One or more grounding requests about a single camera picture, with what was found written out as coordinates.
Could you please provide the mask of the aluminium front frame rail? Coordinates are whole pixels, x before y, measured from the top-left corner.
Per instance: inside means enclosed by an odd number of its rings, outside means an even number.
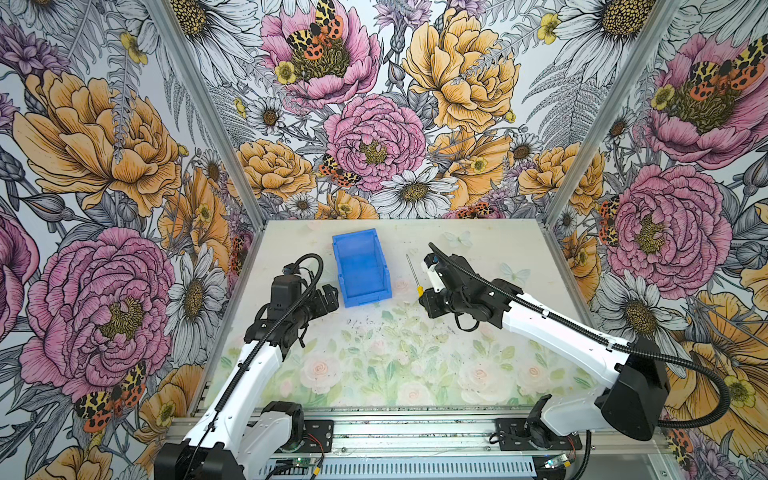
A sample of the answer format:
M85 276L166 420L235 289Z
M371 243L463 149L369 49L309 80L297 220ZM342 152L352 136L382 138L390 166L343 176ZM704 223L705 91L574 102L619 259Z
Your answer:
M299 443L274 453L248 479L679 479L664 438L631 440L615 432L578 432L580 451L502 451L489 438L497 418L524 418L521 411L318 411L309 419L335 422L330 453L296 453ZM179 443L199 421L172 423L168 442ZM568 454L568 468L545 469L553 456ZM317 475L276 475L278 461L315 458Z

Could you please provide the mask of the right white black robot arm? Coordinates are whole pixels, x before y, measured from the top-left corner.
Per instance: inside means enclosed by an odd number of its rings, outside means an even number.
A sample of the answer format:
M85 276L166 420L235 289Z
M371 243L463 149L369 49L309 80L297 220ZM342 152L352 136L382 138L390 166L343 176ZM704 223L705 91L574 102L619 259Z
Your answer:
M604 334L548 309L519 286L488 281L465 258L437 251L421 262L431 283L419 298L431 318L470 316L479 324L521 335L584 370L596 386L576 395L543 395L522 435L538 448L580 431L613 430L650 440L669 394L665 365L650 341L639 345Z

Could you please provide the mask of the blue plastic storage bin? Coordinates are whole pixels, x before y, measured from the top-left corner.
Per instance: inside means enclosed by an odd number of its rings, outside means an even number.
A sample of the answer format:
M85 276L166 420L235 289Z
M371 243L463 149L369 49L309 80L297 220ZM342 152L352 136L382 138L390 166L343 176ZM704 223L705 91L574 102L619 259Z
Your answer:
M392 298L390 272L375 229L335 235L332 246L346 308Z

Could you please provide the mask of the green circuit board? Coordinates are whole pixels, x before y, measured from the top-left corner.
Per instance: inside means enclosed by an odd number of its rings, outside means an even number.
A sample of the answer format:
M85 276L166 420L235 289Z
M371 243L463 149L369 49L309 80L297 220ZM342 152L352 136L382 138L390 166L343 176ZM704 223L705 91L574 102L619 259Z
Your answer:
M321 462L315 458L284 459L276 463L273 473L276 475L317 475L322 469Z
M548 458L544 462L543 467L545 469L559 469L559 468L568 468L570 465L571 465L571 460L569 458L569 455L562 453L560 455Z

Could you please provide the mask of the yellow handled screwdriver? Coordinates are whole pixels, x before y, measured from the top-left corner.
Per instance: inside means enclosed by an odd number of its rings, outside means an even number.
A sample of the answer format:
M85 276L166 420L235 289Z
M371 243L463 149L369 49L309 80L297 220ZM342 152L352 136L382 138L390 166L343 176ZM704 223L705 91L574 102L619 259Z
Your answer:
M415 282L415 285L416 285L417 296L420 298L424 294L424 288L422 287L422 285L420 283L418 274L416 273L416 269L414 267L414 264L413 264L413 261L412 261L412 259L410 257L410 254L406 254L406 260L407 260L407 263L409 265L409 269L411 271L411 274L413 276L413 279L414 279L414 282Z

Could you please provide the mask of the right green circuit board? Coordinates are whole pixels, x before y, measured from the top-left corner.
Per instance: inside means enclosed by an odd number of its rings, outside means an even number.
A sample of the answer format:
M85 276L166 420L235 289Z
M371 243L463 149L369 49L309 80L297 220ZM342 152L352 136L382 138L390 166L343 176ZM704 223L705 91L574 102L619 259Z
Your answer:
M559 468L568 468L570 465L571 465L571 460L569 458L569 455L562 453L560 455L548 458L544 462L543 467L545 469L559 469Z

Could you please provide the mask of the left green circuit board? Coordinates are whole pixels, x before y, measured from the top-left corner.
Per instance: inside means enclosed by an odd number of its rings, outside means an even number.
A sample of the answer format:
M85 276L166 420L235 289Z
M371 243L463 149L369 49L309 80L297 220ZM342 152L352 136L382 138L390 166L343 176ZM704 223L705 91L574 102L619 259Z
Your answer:
M273 473L276 475L317 475L322 469L321 462L315 458L284 459L276 463Z

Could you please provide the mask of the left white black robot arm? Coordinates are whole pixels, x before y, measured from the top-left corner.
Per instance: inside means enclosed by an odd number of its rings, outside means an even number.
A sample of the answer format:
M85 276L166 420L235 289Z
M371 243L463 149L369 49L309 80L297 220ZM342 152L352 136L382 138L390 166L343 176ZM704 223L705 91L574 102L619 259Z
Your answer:
M310 321L339 308L338 289L297 274L274 278L270 301L244 336L234 370L213 403L179 443L166 443L153 467L156 479L248 479L277 450L302 441L304 414L292 402L272 402L254 425L262 393Z

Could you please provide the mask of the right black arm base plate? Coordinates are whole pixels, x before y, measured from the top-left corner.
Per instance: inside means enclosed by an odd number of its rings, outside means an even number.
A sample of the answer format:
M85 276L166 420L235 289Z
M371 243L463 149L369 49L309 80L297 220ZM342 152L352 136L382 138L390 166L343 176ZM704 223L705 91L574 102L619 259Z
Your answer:
M578 434L557 436L543 423L530 423L527 419L497 418L495 432L489 438L502 451L580 451L583 449Z

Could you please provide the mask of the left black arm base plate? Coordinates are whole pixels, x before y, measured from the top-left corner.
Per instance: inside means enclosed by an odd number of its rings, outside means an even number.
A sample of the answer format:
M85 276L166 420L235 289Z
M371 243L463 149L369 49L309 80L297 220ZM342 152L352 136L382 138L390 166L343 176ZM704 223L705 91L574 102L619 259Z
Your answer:
M330 453L333 448L335 422L328 419L304 421L303 436L296 453Z

